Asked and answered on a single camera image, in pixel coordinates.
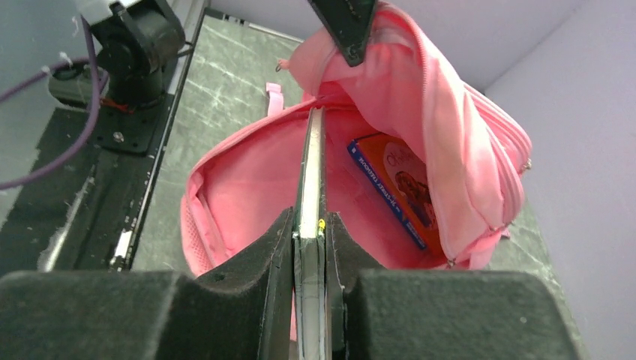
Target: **pink backpack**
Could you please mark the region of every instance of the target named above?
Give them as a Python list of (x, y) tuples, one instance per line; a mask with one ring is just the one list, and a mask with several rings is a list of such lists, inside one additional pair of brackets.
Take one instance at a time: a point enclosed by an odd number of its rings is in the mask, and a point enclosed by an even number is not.
[[(293, 206), (312, 107), (328, 109), (328, 210), (340, 213), (372, 257), (390, 269), (487, 265), (521, 210), (520, 177), (532, 146), (510, 116), (460, 79), (407, 14), (379, 4), (357, 67), (347, 65), (324, 28), (279, 66), (302, 87), (303, 102), (282, 109), (280, 88), (270, 84), (270, 115), (214, 147), (187, 181), (181, 234), (195, 275), (243, 250)], [(348, 154), (353, 139), (377, 131), (401, 138), (426, 163), (445, 259), (411, 240)]]

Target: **book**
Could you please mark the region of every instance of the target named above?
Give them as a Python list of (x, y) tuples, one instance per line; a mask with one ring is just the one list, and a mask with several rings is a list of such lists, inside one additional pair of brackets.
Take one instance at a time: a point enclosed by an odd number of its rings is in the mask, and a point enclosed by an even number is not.
[(384, 133), (354, 139), (348, 150), (418, 247), (442, 255), (426, 164), (403, 140)]

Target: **book cover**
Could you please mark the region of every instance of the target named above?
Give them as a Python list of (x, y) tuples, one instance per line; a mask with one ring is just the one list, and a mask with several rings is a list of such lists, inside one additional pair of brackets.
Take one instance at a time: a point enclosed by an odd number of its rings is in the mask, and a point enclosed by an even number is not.
[(413, 241), (443, 254), (424, 162), (403, 140), (384, 133), (354, 139), (348, 149)]

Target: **cable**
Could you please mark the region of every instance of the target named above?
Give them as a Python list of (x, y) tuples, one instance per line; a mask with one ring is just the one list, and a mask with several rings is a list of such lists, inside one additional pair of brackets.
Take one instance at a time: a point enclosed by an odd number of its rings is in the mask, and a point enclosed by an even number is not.
[[(86, 122), (86, 126), (84, 127), (84, 130), (82, 130), (82, 133), (79, 135), (75, 143), (66, 151), (64, 151), (64, 153), (58, 156), (55, 160), (51, 161), (45, 166), (42, 166), (40, 169), (37, 169), (26, 176), (23, 176), (22, 178), (17, 178), (15, 180), (1, 183), (0, 191), (22, 186), (24, 184), (34, 182), (44, 176), (49, 175), (52, 171), (58, 169), (60, 166), (66, 163), (66, 161), (76, 155), (77, 152), (84, 146), (86, 141), (91, 136), (93, 130), (95, 129), (95, 124), (97, 124), (100, 107), (100, 79), (98, 74), (97, 56), (95, 55), (95, 45), (93, 44), (93, 35), (89, 30), (89, 24), (84, 18), (82, 18), (82, 26), (84, 28), (86, 47), (88, 48), (88, 63), (91, 65), (91, 82), (93, 85), (90, 113), (88, 114), (88, 121)], [(65, 66), (68, 66), (68, 62), (66, 61), (54, 66), (50, 70), (54, 71)], [(44, 79), (45, 77), (47, 77), (48, 73), (49, 71), (43, 70), (42, 72), (33, 76), (31, 79), (27, 79), (25, 82), (19, 84), (18, 86), (9, 89), (4, 94), (0, 94), (0, 103), (13, 97), (15, 94), (22, 91), (23, 89), (26, 89), (29, 86)]]

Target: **white wall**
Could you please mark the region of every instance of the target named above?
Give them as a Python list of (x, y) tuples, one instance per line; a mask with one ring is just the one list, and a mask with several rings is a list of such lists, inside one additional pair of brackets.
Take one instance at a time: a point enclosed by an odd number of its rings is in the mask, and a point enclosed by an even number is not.
[[(528, 53), (583, 0), (393, 0), (477, 89)], [(321, 25), (307, 0), (212, 0), (234, 17), (306, 38)]]
[(636, 359), (636, 1), (590, 0), (486, 94), (534, 143), (525, 188), (594, 359)]

